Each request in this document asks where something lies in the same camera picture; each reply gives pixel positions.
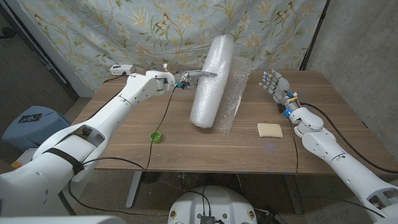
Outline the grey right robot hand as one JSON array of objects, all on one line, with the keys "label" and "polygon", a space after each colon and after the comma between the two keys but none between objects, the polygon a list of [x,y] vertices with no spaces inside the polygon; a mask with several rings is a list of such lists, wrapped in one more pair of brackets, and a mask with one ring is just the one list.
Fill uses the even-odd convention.
[{"label": "grey right robot hand", "polygon": [[297,94],[291,92],[288,80],[274,69],[270,73],[264,71],[259,85],[272,95],[277,103],[278,112],[285,117],[289,117],[294,110],[300,108]]}]

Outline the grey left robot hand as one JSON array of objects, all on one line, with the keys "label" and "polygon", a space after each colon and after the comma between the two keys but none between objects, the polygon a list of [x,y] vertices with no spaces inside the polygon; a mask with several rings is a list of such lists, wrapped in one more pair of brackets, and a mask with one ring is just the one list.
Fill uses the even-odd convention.
[{"label": "grey left robot hand", "polygon": [[189,90],[197,87],[200,78],[216,76],[216,73],[206,72],[202,70],[187,70],[182,73],[177,71],[174,73],[175,87],[181,88],[183,90]]}]

